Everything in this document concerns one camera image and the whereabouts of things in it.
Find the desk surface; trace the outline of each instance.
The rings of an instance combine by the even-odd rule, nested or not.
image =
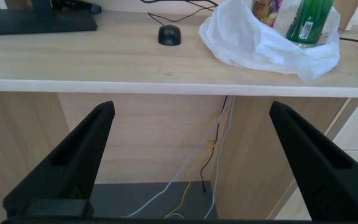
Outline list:
[[[358,43],[341,41],[340,65],[303,82],[220,62],[198,35],[205,17],[179,23],[178,47],[157,43],[147,14],[96,20],[97,32],[0,36],[0,91],[358,97]]]

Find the black mouse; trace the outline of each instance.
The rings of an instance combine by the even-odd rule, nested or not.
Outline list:
[[[176,46],[181,43],[181,32],[179,27],[164,25],[158,32],[158,42],[166,46]]]

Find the wire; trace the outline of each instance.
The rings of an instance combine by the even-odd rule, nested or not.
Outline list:
[[[222,106],[222,110],[221,110],[221,114],[223,113],[223,108],[224,108],[224,105],[226,104],[226,101],[227,101],[227,97],[226,96],[224,98],[224,102],[223,102],[223,106]],[[201,168],[200,170],[200,176],[201,176],[201,181],[203,183],[203,192],[206,193],[206,187],[205,187],[205,182],[204,182],[204,177],[203,177],[203,170],[204,168],[209,164],[209,162],[211,161],[212,157],[214,156],[214,151],[215,151],[215,147],[216,147],[216,143],[218,141],[218,134],[219,134],[219,125],[221,123],[218,124],[218,126],[216,127],[216,137],[215,137],[215,141],[214,141],[214,144],[212,145],[212,153],[211,153],[211,156],[209,157],[208,161],[206,161],[205,165],[203,166],[203,168]]]
[[[147,13],[152,19],[154,19],[155,21],[157,21],[159,24],[161,24],[161,26],[164,26],[164,24],[162,23],[162,22],[160,22],[158,19],[156,19],[155,17],[154,17],[154,14],[151,14],[151,13]]]
[[[203,156],[201,156],[201,157],[194,163],[194,165],[191,167],[191,169],[187,172],[187,181],[188,181],[188,183],[187,183],[187,187],[186,187],[186,189],[185,189],[185,191],[184,191],[184,193],[183,193],[183,195],[182,195],[182,197],[181,197],[180,204],[179,204],[175,209],[173,209],[171,212],[169,212],[168,214],[166,214],[166,215],[164,216],[164,218],[168,218],[170,215],[172,215],[173,213],[175,213],[177,210],[179,210],[179,209],[182,207],[183,202],[185,201],[185,198],[186,198],[187,191],[189,190],[189,188],[190,188],[190,186],[191,186],[190,174],[191,174],[191,172],[196,168],[197,165],[200,165],[200,164],[201,164],[201,162],[203,161],[203,159],[204,159],[207,155],[208,155],[208,151],[206,151],[206,153],[205,153]]]
[[[215,125],[205,134],[204,138],[198,143],[197,147],[195,149],[193,149],[193,151],[187,156],[186,161],[184,163],[184,165],[181,167],[181,169],[175,174],[175,176],[172,178],[172,180],[167,184],[167,186],[160,191],[158,194],[156,194],[154,197],[152,197],[148,202],[146,202],[143,206],[141,206],[138,210],[132,212],[130,215],[123,217],[123,218],[129,218],[132,217],[136,214],[138,214],[141,210],[143,210],[143,208],[145,208],[149,203],[151,203],[153,200],[155,200],[158,196],[162,195],[164,192],[167,191],[167,189],[169,188],[169,186],[171,186],[172,182],[179,176],[179,174],[183,171],[183,169],[186,167],[189,158],[198,150],[198,148],[200,148],[200,146],[202,145],[202,143],[204,143],[205,139],[207,136],[209,136],[210,132],[213,130],[213,128],[215,126],[218,125],[218,123],[221,122],[223,118],[223,113],[222,115],[219,117],[218,121],[215,123]]]
[[[226,131],[223,134],[222,143],[219,147],[218,159],[216,161],[216,177],[215,177],[215,184],[214,184],[214,192],[213,192],[213,196],[212,196],[212,204],[208,210],[208,213],[205,215],[204,219],[206,219],[208,217],[208,215],[211,213],[213,207],[215,206],[215,193],[216,193],[216,186],[217,186],[218,178],[219,178],[219,161],[221,160],[221,154],[222,154],[222,150],[223,150],[224,140],[226,139],[228,132],[231,130],[231,126],[233,123],[233,111],[234,111],[234,103],[235,102],[236,102],[236,97],[233,96],[232,103],[231,103],[231,109],[230,109],[229,127],[226,129]]]
[[[179,213],[171,214],[171,215],[167,216],[166,218],[172,217],[172,216],[174,216],[174,215],[177,215],[177,216],[179,216],[180,218],[185,219],[185,217],[183,217],[183,215],[180,215]]]
[[[211,1],[211,0],[149,0],[149,1],[146,1],[146,0],[140,0],[141,2],[143,3],[155,3],[155,2],[162,2],[162,1],[185,1],[185,2],[193,2],[193,1],[206,1],[206,2],[209,2],[211,4],[213,4],[214,6],[218,6],[218,4],[216,4],[215,2]]]
[[[209,11],[213,12],[213,10],[212,10],[212,9],[207,8],[207,7],[204,7],[204,6],[199,5],[199,4],[196,4],[196,3],[194,3],[194,2],[188,2],[188,3],[193,4],[193,5],[195,5],[195,6],[198,6],[198,7],[202,7],[203,9],[207,9],[207,10],[209,10]]]
[[[349,38],[343,38],[343,37],[340,37],[339,40],[348,40],[348,41],[353,41],[353,42],[357,42],[357,43],[358,43],[358,40],[349,39]]]
[[[188,16],[185,16],[185,17],[183,17],[183,18],[181,18],[181,19],[178,19],[178,20],[168,19],[168,18],[166,18],[166,17],[159,16],[159,15],[156,15],[156,14],[152,14],[152,13],[150,13],[150,12],[148,12],[147,14],[148,14],[151,18],[153,18],[155,21],[157,21],[159,24],[164,25],[162,22],[160,22],[158,19],[156,19],[156,17],[162,18],[162,19],[166,19],[166,20],[168,20],[168,21],[170,21],[170,22],[180,22],[180,21],[182,21],[182,20],[184,20],[184,19],[189,18],[190,16],[194,16],[195,14],[197,14],[198,12],[200,12],[200,11],[202,11],[202,10],[211,9],[211,8],[213,8],[213,7],[215,7],[215,6],[203,7],[203,8],[201,8],[201,9],[198,9],[198,10],[195,11],[194,13],[192,13],[192,14],[190,14],[190,15],[188,15]]]

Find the wooden desk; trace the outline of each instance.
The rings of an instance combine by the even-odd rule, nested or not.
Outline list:
[[[239,96],[221,160],[220,218],[271,218],[291,195],[292,172],[269,119],[273,100],[338,142],[355,131],[346,123],[358,111],[358,43],[341,42],[340,65],[302,82],[217,60],[198,36],[205,17],[179,24],[178,47],[157,43],[159,24],[146,14],[103,12],[96,20],[97,32],[0,36],[0,220],[3,196],[107,100],[116,118],[99,184],[169,181],[216,121],[224,96]],[[213,134],[191,163],[212,141]],[[200,180],[198,172],[190,179]]]

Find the plastic bag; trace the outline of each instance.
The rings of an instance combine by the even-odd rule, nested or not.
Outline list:
[[[201,25],[203,42],[220,61],[242,68],[297,74],[308,81],[333,69],[340,59],[341,15],[331,9],[319,46],[301,49],[285,38],[301,0],[284,0],[273,28],[252,14],[252,0],[226,0]]]

